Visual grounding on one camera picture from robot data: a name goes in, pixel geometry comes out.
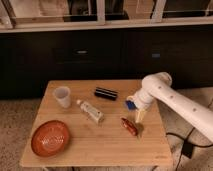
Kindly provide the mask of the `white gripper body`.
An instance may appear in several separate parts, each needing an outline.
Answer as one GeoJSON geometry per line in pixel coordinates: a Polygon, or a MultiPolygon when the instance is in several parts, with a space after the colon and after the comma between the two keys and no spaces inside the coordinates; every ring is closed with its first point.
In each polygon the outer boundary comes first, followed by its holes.
{"type": "Polygon", "coordinates": [[[143,89],[136,91],[134,95],[128,96],[127,99],[133,102],[138,110],[147,110],[154,101],[154,97],[143,89]]]}

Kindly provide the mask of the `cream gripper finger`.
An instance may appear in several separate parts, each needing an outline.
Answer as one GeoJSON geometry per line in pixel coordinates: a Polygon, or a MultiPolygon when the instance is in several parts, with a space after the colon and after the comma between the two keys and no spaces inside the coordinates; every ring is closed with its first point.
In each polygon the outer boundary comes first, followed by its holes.
{"type": "Polygon", "coordinates": [[[145,110],[137,110],[135,115],[135,122],[140,123],[146,114],[145,110]]]}

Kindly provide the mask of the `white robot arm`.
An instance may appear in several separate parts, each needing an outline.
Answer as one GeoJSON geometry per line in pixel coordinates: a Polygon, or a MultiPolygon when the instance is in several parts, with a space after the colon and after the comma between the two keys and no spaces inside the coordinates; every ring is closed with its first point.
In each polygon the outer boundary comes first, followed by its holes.
{"type": "Polygon", "coordinates": [[[172,77],[167,72],[150,74],[142,79],[141,88],[127,97],[137,110],[135,122],[139,123],[152,102],[158,99],[213,142],[213,111],[181,95],[171,85],[172,77]]]}

